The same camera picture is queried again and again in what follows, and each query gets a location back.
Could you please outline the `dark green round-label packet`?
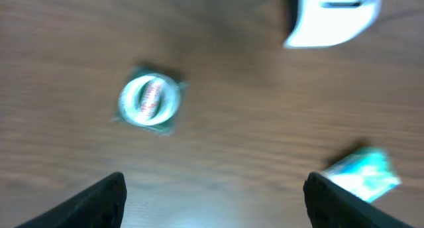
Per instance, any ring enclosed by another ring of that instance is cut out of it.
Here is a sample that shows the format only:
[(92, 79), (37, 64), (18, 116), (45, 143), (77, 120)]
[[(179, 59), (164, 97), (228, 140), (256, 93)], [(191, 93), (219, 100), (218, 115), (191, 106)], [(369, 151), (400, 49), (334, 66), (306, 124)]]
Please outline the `dark green round-label packet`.
[(135, 67), (117, 98), (117, 121), (158, 134), (174, 130), (187, 84), (173, 68), (144, 63)]

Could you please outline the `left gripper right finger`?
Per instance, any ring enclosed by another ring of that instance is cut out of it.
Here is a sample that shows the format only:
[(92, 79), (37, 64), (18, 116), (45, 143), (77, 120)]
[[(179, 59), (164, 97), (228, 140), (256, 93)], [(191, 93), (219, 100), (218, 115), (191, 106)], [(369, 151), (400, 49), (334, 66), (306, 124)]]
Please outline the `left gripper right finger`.
[(319, 173), (308, 175), (303, 192), (313, 228), (411, 228)]

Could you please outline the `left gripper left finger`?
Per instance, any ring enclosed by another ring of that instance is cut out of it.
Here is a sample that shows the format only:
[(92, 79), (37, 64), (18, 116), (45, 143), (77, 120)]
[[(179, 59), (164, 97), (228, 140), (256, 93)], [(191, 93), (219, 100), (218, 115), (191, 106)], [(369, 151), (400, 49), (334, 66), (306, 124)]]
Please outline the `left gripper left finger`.
[(126, 199), (125, 177), (114, 172), (17, 228), (120, 228)]

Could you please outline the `teal white small box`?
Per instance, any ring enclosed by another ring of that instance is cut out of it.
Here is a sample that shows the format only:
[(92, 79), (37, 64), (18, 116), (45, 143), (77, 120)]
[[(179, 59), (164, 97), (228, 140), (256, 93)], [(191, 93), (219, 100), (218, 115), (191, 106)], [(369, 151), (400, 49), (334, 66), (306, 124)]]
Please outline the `teal white small box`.
[(324, 170), (323, 175), (368, 203), (401, 184), (388, 153), (376, 147), (350, 153)]

